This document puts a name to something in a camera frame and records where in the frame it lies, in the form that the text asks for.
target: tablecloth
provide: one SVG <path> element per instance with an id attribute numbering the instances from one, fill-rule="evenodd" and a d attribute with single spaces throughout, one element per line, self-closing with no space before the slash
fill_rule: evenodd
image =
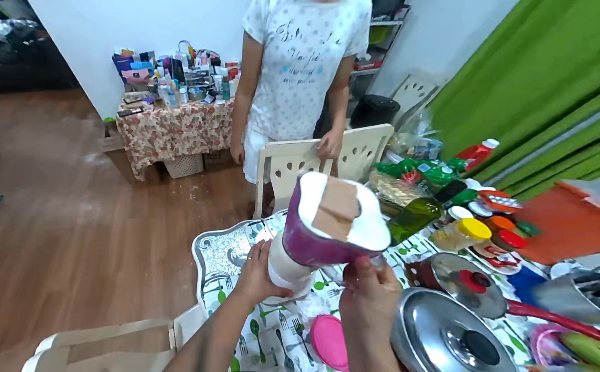
<path id="1" fill-rule="evenodd" d="M 228 148 L 234 99 L 225 103 L 190 101 L 178 108 L 156 107 L 151 111 L 117 119 L 135 178 L 145 181 L 148 165 Z M 125 109 L 122 103 L 119 110 Z"/>
<path id="2" fill-rule="evenodd" d="M 197 236 L 192 246 L 199 268 L 197 299 L 208 316 L 213 314 L 233 290 L 250 247 L 259 240 L 274 237 L 278 231 L 282 231 L 285 221 L 286 210 L 282 210 L 263 220 L 243 221 L 228 230 L 205 232 Z M 383 255 L 404 289 L 409 284 L 403 272 L 403 263 L 420 261 L 439 251 L 427 239 L 431 231 L 432 228 L 427 228 L 400 245 L 387 249 Z M 464 257 L 490 273 L 475 258 Z M 518 300 L 504 275 L 490 274 L 506 298 Z M 312 300 L 318 298 L 325 301 L 329 307 L 326 312 L 340 317 L 339 297 L 343 287 L 331 282 L 320 270 L 315 280 L 310 294 L 314 297 Z M 318 359 L 312 349 L 307 332 L 310 329 L 310 319 L 301 314 L 299 307 L 303 304 L 299 302 L 293 301 L 284 307 L 259 304 L 252 309 L 234 352 L 231 371 L 332 371 Z M 516 364 L 533 363 L 528 337 L 535 325 L 545 323 L 544 320 L 505 315 L 500 319 L 485 321 Z M 302 330 L 303 337 L 299 336 L 296 328 Z"/>

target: cutlery print tablecloth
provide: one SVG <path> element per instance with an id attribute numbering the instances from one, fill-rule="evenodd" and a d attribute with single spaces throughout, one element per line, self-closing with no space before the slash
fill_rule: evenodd
<path id="1" fill-rule="evenodd" d="M 263 220 L 243 221 L 228 230 L 205 232 L 197 236 L 192 247 L 199 268 L 197 298 L 209 316 L 233 290 L 250 247 L 259 240 L 272 239 L 283 229 L 285 221 L 286 211 L 282 210 Z M 409 284 L 403 272 L 403 263 L 420 261 L 439 251 L 427 239 L 431 231 L 427 228 L 402 244 L 387 249 L 383 255 L 404 289 Z M 480 266 L 474 258 L 465 257 Z M 491 273 L 491 276 L 502 288 L 505 297 L 518 300 L 513 294 L 513 287 L 503 275 Z M 329 313 L 340 318 L 339 297 L 343 287 L 331 282 L 321 271 L 315 278 L 311 289 L 313 300 L 319 297 L 326 304 L 325 307 L 329 304 Z M 301 314 L 299 305 L 302 306 L 302 303 L 296 301 L 283 307 L 265 304 L 255 306 L 242 329 L 231 371 L 333 371 L 313 351 L 308 336 L 310 320 Z M 545 321 L 507 315 L 497 320 L 486 320 L 486 323 L 518 365 L 533 362 L 528 349 L 528 337 L 536 324 Z"/>

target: pink lid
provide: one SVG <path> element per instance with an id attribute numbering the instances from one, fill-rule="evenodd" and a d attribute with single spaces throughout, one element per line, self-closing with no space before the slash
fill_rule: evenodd
<path id="1" fill-rule="evenodd" d="M 345 349 L 341 320 L 331 315 L 319 315 L 311 327 L 311 344 L 318 357 L 332 369 L 348 370 L 348 352 Z"/>

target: white shorts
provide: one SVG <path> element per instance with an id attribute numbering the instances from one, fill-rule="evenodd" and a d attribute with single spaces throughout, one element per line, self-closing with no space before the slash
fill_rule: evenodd
<path id="1" fill-rule="evenodd" d="M 245 141 L 242 146 L 245 149 L 245 161 L 242 165 L 242 171 L 245 173 L 245 179 L 247 182 L 256 184 L 256 177 L 258 176 L 259 154 L 261 154 L 261 149 L 264 148 L 265 145 L 274 141 L 274 139 L 254 130 L 252 126 L 247 125 L 245 130 Z M 263 168 L 263 183 L 269 182 L 270 159 L 266 159 Z"/>

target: person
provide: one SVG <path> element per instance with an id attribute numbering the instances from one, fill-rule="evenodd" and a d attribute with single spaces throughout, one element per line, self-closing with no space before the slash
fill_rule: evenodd
<path id="1" fill-rule="evenodd" d="M 233 292 L 192 338 L 180 349 L 164 372 L 226 371 L 240 332 L 254 306 L 270 296 L 291 297 L 267 274 L 271 241 L 260 241 L 250 250 Z M 346 288 L 339 300 L 349 370 L 398 372 L 390 345 L 394 313 L 401 286 L 389 266 L 376 268 L 360 258 L 344 269 Z"/>
<path id="2" fill-rule="evenodd" d="M 326 95 L 331 130 L 317 155 L 339 156 L 349 79 L 355 55 L 369 44 L 371 7 L 371 0 L 252 0 L 243 18 L 230 149 L 249 183 L 256 184 L 266 144 L 312 138 Z M 264 175 L 268 183 L 269 162 Z"/>

